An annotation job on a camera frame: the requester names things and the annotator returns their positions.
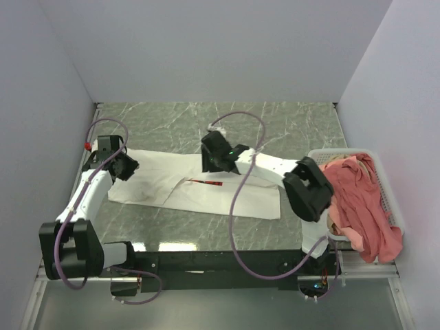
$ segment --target pink towel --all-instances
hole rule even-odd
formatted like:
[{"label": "pink towel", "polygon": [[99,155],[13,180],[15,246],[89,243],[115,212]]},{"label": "pink towel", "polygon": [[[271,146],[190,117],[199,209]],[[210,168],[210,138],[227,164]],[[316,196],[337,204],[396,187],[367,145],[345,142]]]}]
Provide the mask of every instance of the pink towel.
[{"label": "pink towel", "polygon": [[388,223],[389,214],[380,203],[380,187],[371,157],[358,153],[320,168],[335,190],[329,215],[338,232],[349,238],[353,249],[360,251],[367,263],[372,263],[376,256],[380,263],[392,261],[402,250],[402,233]]}]

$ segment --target green marble surface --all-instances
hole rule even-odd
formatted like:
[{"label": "green marble surface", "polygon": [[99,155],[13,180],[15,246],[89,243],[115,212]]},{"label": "green marble surface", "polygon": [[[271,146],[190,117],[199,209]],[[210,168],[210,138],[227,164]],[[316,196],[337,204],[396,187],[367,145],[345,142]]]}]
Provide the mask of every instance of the green marble surface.
[{"label": "green marble surface", "polygon": [[[338,116],[330,102],[141,102],[98,105],[98,117],[122,120],[129,128],[128,147],[169,153],[199,153],[200,139],[218,116],[244,110],[267,125],[263,152],[300,159],[312,149],[346,147]],[[256,144],[261,127],[234,115],[221,121],[232,145]],[[112,122],[98,124],[94,137],[123,131]],[[234,237],[241,250],[298,249],[300,219],[281,189],[281,219],[236,218]],[[155,251],[230,250],[228,217],[180,210],[127,205],[104,200],[95,230],[102,242],[131,241],[135,248]]]}]

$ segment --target pink cloth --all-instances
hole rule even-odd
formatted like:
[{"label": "pink cloth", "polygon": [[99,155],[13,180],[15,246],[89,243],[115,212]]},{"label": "pink cloth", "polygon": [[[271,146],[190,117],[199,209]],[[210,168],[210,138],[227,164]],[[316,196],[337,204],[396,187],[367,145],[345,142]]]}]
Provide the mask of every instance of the pink cloth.
[{"label": "pink cloth", "polygon": [[320,168],[335,190],[329,215],[338,233],[349,238],[352,248],[367,263],[372,263],[376,256],[380,263],[392,261],[402,250],[402,233],[388,223],[389,214],[380,203],[380,187],[371,157],[358,153]]}]

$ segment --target gray wall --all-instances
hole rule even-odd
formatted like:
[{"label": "gray wall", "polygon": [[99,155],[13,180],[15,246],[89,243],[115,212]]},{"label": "gray wall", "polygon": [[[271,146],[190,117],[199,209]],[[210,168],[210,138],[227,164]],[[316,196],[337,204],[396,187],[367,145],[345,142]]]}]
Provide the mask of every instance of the gray wall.
[{"label": "gray wall", "polygon": [[0,45],[0,320],[17,329],[39,226],[67,203],[93,104],[36,0],[1,1]]},{"label": "gray wall", "polygon": [[40,0],[95,101],[339,101],[391,0]]},{"label": "gray wall", "polygon": [[377,151],[404,215],[397,259],[418,329],[439,328],[440,3],[394,0],[339,104],[350,146]]}]

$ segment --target cable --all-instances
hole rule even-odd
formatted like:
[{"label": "cable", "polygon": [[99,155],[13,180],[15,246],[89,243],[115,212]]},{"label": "cable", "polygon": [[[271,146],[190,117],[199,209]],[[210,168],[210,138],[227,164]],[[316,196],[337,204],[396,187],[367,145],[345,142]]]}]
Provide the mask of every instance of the cable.
[{"label": "cable", "polygon": [[[63,222],[63,224],[60,227],[60,230],[58,231],[58,234],[56,235],[56,239],[55,239],[55,248],[54,248],[54,259],[55,259],[55,268],[56,271],[58,272],[58,275],[60,276],[61,280],[64,282],[64,284],[66,284],[66,286],[68,286],[70,289],[72,290],[79,290],[82,289],[85,286],[85,283],[87,282],[87,277],[84,278],[84,281],[80,284],[80,285],[75,285],[72,282],[70,282],[66,275],[64,274],[64,271],[61,267],[61,262],[60,262],[60,244],[61,244],[61,237],[63,236],[63,233],[65,231],[65,228],[67,227],[67,225],[69,224],[69,222],[72,220],[73,215],[76,212],[76,209],[78,208],[78,206],[80,205],[81,201],[83,200],[83,197],[85,195],[85,193],[87,192],[88,187],[90,186],[90,183],[92,181],[92,179],[96,176],[96,174],[101,171],[104,166],[110,162],[113,158],[115,158],[120,152],[122,152],[122,150],[124,150],[124,148],[126,148],[127,145],[127,141],[129,139],[129,130],[127,129],[127,126],[125,126],[121,121],[117,120],[117,119],[113,119],[113,118],[101,118],[98,119],[94,122],[91,123],[89,129],[87,130],[87,134],[86,136],[89,135],[90,130],[99,122],[103,122],[103,121],[110,121],[110,122],[115,122],[117,124],[119,124],[120,126],[122,126],[122,128],[125,130],[125,141],[122,141],[122,145],[119,147],[119,149],[113,153],[112,155],[110,155],[105,161],[103,161],[91,174],[90,176],[87,178],[87,181],[85,182],[84,186],[82,187],[78,197],[75,200],[74,206],[73,208],[69,211],[69,213],[67,214],[66,220]],[[124,303],[128,304],[128,305],[141,305],[144,303],[148,303],[154,299],[156,299],[160,292],[162,291],[162,280],[161,278],[153,273],[149,273],[149,272],[143,272],[140,270],[131,270],[131,269],[123,269],[123,268],[119,268],[116,266],[111,267],[114,270],[119,270],[119,271],[123,271],[123,272],[128,272],[128,273],[134,273],[134,274],[144,274],[147,276],[151,276],[156,278],[159,281],[159,290],[157,291],[157,293],[144,301],[140,301],[140,302],[128,302],[128,301],[124,301]]]},{"label": "cable", "polygon": [[[256,272],[253,272],[251,269],[249,269],[249,268],[246,266],[246,264],[241,260],[241,258],[240,258],[240,256],[239,256],[239,253],[238,253],[238,251],[237,251],[237,247],[235,246],[234,235],[233,235],[233,233],[232,233],[232,228],[233,228],[233,225],[234,225],[234,216],[233,216],[233,214],[234,214],[234,207],[235,207],[235,203],[237,202],[237,197],[239,196],[239,194],[240,194],[240,192],[241,192],[241,189],[242,189],[243,186],[245,185],[246,180],[248,180],[248,177],[250,176],[250,173],[252,172],[252,169],[255,167],[256,156],[258,155],[258,153],[259,153],[259,149],[261,148],[261,146],[262,146],[262,144],[263,144],[263,141],[264,141],[264,138],[265,138],[265,134],[266,134],[266,126],[265,126],[264,121],[263,121],[260,117],[258,117],[257,115],[254,115],[253,113],[247,112],[247,111],[233,111],[233,112],[229,112],[229,113],[227,113],[227,114],[225,114],[225,115],[223,115],[223,116],[217,118],[216,120],[214,120],[214,121],[211,123],[210,126],[212,127],[212,126],[214,126],[216,123],[218,123],[220,120],[222,120],[222,119],[224,119],[224,118],[226,118],[226,117],[228,117],[228,116],[235,115],[235,114],[248,115],[248,116],[251,116],[251,117],[257,119],[257,120],[260,122],[260,126],[261,126],[261,128],[262,128],[262,129],[261,129],[262,133],[261,133],[261,137],[258,139],[258,142],[256,143],[256,146],[255,146],[255,152],[254,152],[254,154],[252,155],[252,162],[251,162],[251,164],[250,164],[250,167],[249,167],[249,169],[247,170],[246,174],[244,175],[243,179],[241,180],[241,182],[240,182],[240,184],[239,184],[239,187],[237,188],[236,192],[234,193],[234,196],[233,196],[232,201],[231,201],[231,206],[230,206],[230,209],[229,209],[229,240],[230,240],[230,243],[231,243],[232,252],[234,253],[234,255],[235,255],[235,259],[237,260],[237,262],[239,263],[239,265],[240,265],[240,266],[241,266],[241,267],[242,267],[242,268],[243,268],[248,274],[252,275],[253,277],[259,278],[259,279],[261,279],[261,280],[269,280],[269,281],[280,280],[280,279],[282,279],[282,278],[286,278],[286,277],[292,275],[292,274],[295,273],[297,270],[299,270],[299,269],[304,265],[304,263],[307,261],[307,259],[310,257],[311,253],[316,249],[316,247],[318,247],[318,245],[319,245],[322,241],[324,241],[325,239],[327,239],[327,237],[326,237],[326,236],[323,236],[323,237],[321,237],[320,239],[318,239],[318,241],[317,241],[317,242],[311,247],[309,253],[306,254],[306,256],[304,257],[304,259],[303,259],[301,262],[299,262],[299,264],[297,264],[297,266],[295,266],[293,269],[289,270],[287,273],[284,273],[284,274],[281,274],[281,275],[276,275],[276,276],[264,276],[264,275],[257,274]],[[336,272],[335,279],[337,279],[337,278],[338,278],[338,272],[339,272],[338,250],[337,250],[337,247],[336,247],[336,245],[334,244],[334,242],[333,242],[333,241],[331,241],[331,242],[332,242],[332,244],[333,244],[333,246],[334,246],[334,248],[335,248],[335,253],[336,253],[336,263],[337,263],[337,269],[338,269],[338,270],[337,270],[337,272]]]}]

